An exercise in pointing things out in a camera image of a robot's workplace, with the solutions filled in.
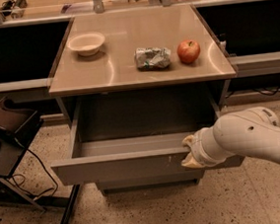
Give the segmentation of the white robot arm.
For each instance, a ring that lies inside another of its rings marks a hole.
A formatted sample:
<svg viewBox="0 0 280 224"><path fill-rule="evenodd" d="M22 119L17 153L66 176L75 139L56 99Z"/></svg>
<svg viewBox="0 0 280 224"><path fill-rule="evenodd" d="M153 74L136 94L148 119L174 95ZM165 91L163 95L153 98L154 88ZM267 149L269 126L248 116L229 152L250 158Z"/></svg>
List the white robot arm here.
<svg viewBox="0 0 280 224"><path fill-rule="evenodd" d="M190 152L181 164L187 168L215 167L235 155L280 164L280 120L265 107L223 114L211 127L182 140Z"/></svg>

